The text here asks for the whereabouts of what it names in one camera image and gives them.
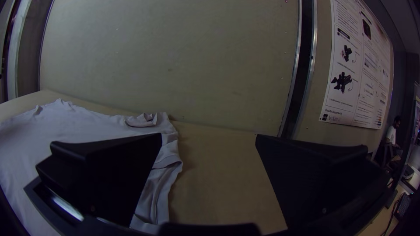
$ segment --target black cable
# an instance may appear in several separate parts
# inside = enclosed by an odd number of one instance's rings
[[[392,218],[394,217],[395,208],[396,208],[397,204],[400,202],[400,200],[402,199],[403,194],[401,194],[401,196],[399,197],[399,199],[397,201],[395,201],[394,206],[392,207],[392,211],[391,211],[391,218],[389,219],[389,222],[388,222],[388,225],[386,226],[385,231],[380,236],[386,236],[386,232],[388,231],[389,226],[391,225],[391,222],[392,222]]]

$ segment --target poster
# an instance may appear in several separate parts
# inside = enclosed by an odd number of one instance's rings
[[[331,0],[332,52],[320,121],[380,129],[388,101],[391,43],[360,0]]]

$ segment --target desk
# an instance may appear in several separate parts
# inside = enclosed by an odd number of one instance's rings
[[[385,231],[386,226],[388,225],[389,218],[391,217],[392,207],[394,206],[395,201],[399,199],[403,192],[407,193],[407,191],[405,191],[400,185],[397,185],[397,190],[398,194],[392,202],[391,207],[389,209],[387,209],[386,207],[382,208],[382,210],[372,220],[372,223],[370,225],[367,225],[363,230],[361,230],[358,236],[379,236]],[[397,224],[398,220],[395,217],[393,217],[391,225],[389,226],[386,235],[391,234],[391,232],[394,230]]]
[[[0,121],[61,97],[75,105],[108,115],[136,115],[51,91],[40,91],[1,104]],[[183,172],[169,192],[169,214],[186,224],[254,222],[263,235],[287,229],[263,163],[255,134],[172,121],[179,132]],[[397,187],[399,195],[404,191]],[[294,194],[285,190],[285,194]],[[391,209],[383,208],[360,235],[380,235]],[[390,232],[396,226],[393,220]]]

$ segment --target table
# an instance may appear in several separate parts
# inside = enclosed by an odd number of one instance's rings
[[[386,226],[388,225],[389,218],[391,217],[392,207],[394,206],[395,201],[399,199],[402,193],[407,193],[407,191],[405,191],[401,185],[397,185],[396,189],[398,191],[398,194],[392,202],[391,207],[389,209],[387,209],[386,207],[382,208],[382,210],[372,220],[371,224],[367,225],[363,230],[361,230],[358,236],[379,236],[385,231]],[[395,217],[393,217],[386,235],[390,235],[394,228],[397,226],[397,224],[398,220]]]

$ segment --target white t-shirt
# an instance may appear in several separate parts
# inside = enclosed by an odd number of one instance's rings
[[[386,132],[386,138],[388,138],[393,145],[395,145],[395,136],[396,136],[396,129],[394,126],[390,126],[388,131]]]

